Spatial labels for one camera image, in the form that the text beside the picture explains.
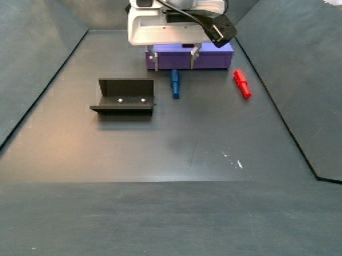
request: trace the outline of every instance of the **black bracket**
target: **black bracket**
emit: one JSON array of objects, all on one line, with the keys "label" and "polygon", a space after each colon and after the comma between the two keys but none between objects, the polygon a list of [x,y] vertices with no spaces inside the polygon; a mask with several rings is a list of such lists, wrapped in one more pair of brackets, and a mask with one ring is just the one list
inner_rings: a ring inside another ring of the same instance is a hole
[{"label": "black bracket", "polygon": [[99,79],[101,100],[89,108],[99,113],[153,111],[153,80]]}]

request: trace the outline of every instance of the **gray tabletop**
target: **gray tabletop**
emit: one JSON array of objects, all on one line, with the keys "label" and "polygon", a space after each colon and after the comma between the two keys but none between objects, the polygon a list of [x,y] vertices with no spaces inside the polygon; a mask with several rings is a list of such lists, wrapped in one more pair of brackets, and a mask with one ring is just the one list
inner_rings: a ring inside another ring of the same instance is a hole
[{"label": "gray tabletop", "polygon": [[[302,181],[306,162],[242,50],[227,70],[147,72],[127,32],[91,32],[1,151],[0,182]],[[252,98],[232,80],[242,68]],[[152,78],[151,120],[100,118],[99,78]]]}]

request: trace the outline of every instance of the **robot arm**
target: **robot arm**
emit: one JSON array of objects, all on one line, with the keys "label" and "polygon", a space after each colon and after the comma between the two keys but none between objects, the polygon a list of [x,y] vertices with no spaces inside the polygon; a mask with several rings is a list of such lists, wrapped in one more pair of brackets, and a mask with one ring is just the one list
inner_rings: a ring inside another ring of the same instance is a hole
[{"label": "robot arm", "polygon": [[236,35],[223,14],[226,0],[131,0],[128,41],[132,45],[200,44],[222,47]]}]

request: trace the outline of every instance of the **black cable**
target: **black cable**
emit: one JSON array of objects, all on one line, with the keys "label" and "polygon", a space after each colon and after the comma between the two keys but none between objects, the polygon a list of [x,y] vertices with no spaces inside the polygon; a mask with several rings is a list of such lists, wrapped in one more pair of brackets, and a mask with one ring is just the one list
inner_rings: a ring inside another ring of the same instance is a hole
[{"label": "black cable", "polygon": [[156,0],[156,2],[159,2],[163,6],[166,6],[168,9],[174,10],[175,12],[180,13],[182,15],[187,16],[191,20],[194,20],[206,31],[211,32],[210,29],[207,28],[206,24],[196,18],[194,17],[191,14],[188,14],[187,12],[182,11],[180,9],[178,9],[176,7],[174,7],[171,4],[163,2],[163,0]]},{"label": "black cable", "polygon": [[226,12],[227,12],[227,10],[228,10],[228,8],[230,8],[230,2],[228,2],[228,0],[224,0],[224,12],[223,12],[223,14],[226,14]]}]

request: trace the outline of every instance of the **gray floor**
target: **gray floor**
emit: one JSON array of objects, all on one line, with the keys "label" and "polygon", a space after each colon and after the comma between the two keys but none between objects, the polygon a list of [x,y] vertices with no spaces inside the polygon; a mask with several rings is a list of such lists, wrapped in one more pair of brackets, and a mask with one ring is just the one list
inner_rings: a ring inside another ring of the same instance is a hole
[{"label": "gray floor", "polygon": [[[314,180],[246,57],[230,72],[147,72],[125,31],[91,32],[1,152],[0,182]],[[232,80],[243,68],[254,97]],[[151,120],[99,118],[99,78],[151,77]]]},{"label": "gray floor", "polygon": [[[87,36],[1,151],[3,255],[341,255],[342,187],[314,180],[234,49],[251,101],[226,71],[182,72],[174,101],[124,32]],[[100,120],[96,79],[136,76],[151,121]],[[111,183],[135,180],[206,182]]]}]

